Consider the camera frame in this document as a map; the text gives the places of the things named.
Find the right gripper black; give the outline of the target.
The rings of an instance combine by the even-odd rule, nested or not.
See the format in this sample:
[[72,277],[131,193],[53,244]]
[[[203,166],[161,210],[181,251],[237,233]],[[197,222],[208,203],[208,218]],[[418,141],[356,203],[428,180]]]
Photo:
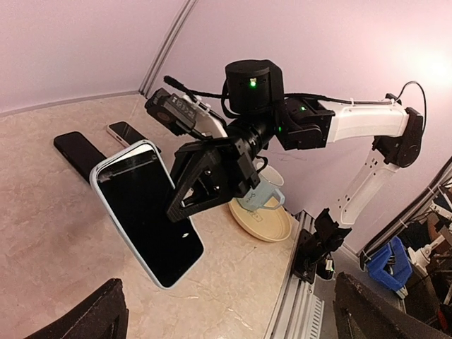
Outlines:
[[186,143],[174,154],[175,189],[166,208],[172,222],[242,198],[261,183],[254,160],[274,137],[274,121],[235,119],[226,132],[226,139]]

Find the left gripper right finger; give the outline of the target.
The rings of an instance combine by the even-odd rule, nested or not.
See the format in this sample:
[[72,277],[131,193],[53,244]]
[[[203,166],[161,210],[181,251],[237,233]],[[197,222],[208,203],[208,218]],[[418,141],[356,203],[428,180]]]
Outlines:
[[339,338],[448,338],[449,336],[391,306],[353,275],[341,272],[333,301]]

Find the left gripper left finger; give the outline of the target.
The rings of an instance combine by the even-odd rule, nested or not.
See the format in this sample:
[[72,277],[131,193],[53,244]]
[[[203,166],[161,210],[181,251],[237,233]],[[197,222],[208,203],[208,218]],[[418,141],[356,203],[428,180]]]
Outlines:
[[123,283],[111,278],[67,314],[29,338],[125,338],[129,310]]

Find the black phone case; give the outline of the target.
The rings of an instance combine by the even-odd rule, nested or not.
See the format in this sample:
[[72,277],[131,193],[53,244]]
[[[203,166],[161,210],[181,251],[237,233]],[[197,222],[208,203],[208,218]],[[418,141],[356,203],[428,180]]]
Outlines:
[[88,184],[92,169],[107,158],[79,131],[56,136],[53,144]]

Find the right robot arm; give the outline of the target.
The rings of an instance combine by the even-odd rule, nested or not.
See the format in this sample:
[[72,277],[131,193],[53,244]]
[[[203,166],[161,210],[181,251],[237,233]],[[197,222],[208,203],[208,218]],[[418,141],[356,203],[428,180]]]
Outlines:
[[347,190],[324,208],[314,233],[297,245],[292,272],[312,282],[317,266],[336,251],[364,207],[399,169],[418,157],[424,115],[398,97],[365,102],[322,95],[287,94],[281,69],[269,60],[228,64],[221,105],[231,119],[226,136],[178,149],[171,174],[176,189],[167,205],[170,220],[243,197],[259,183],[254,160],[270,139],[285,150],[324,148],[347,138],[371,136],[371,151]]

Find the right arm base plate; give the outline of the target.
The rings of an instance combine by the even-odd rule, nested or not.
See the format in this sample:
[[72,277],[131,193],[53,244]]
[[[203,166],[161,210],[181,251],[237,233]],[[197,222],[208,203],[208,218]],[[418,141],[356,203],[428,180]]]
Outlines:
[[335,272],[332,253],[343,245],[351,231],[351,228],[338,228],[332,235],[322,237],[319,231],[311,234],[303,230],[291,272],[308,283],[314,282],[315,275],[326,281],[331,280]]

